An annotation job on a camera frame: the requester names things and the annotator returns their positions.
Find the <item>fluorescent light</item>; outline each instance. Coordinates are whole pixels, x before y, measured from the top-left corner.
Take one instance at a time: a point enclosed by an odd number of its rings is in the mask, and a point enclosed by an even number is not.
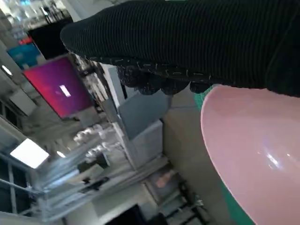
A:
[[[6,72],[6,73],[8,73],[9,75],[13,75],[12,73],[11,73],[11,71],[6,67],[6,66],[4,66],[4,65],[2,65],[2,69],[4,69],[4,71]]]
[[[65,94],[65,96],[70,97],[71,94],[70,92],[67,90],[67,88],[64,85],[60,86],[60,89],[62,90],[62,92]]]
[[[41,165],[49,156],[45,150],[29,138],[16,147],[10,155],[33,169]]]
[[[57,151],[56,152],[60,157],[62,157],[62,158],[65,158],[66,156],[62,153],[62,152],[60,152],[60,151]]]

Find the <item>pink screen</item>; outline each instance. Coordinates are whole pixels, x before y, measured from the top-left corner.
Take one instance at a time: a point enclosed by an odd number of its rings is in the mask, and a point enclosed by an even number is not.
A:
[[[68,57],[30,68],[24,75],[62,118],[92,106]]]

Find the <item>television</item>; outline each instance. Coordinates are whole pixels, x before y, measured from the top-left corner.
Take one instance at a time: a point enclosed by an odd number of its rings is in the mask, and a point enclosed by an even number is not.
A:
[[[93,106],[68,55],[31,67],[23,74],[61,118]]]
[[[71,17],[47,24],[42,27],[28,31],[28,36],[32,38],[34,44],[42,53],[45,59],[53,59],[68,53],[60,39],[60,31],[64,26],[72,23]]]

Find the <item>floor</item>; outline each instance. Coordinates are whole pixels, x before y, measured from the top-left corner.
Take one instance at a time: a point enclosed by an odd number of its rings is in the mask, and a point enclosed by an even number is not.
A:
[[[189,88],[175,95],[164,121],[164,150],[181,176],[199,194],[217,225],[234,225],[220,178],[204,146],[200,112]]]

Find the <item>window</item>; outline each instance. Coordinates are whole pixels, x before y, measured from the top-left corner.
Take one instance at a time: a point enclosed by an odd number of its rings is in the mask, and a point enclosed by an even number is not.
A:
[[[10,196],[10,186],[0,183],[0,211],[1,212],[13,212],[12,201]]]
[[[8,164],[1,158],[0,158],[0,179],[9,181]]]
[[[17,167],[11,166],[1,158],[0,179],[13,182],[14,184],[23,188],[27,187],[26,172]],[[15,194],[16,209],[13,209],[13,194]],[[30,198],[28,192],[0,182],[0,211],[8,213],[21,213],[25,210],[28,210],[32,202],[33,200]]]
[[[14,183],[23,188],[27,187],[26,173],[16,167],[13,167]]]

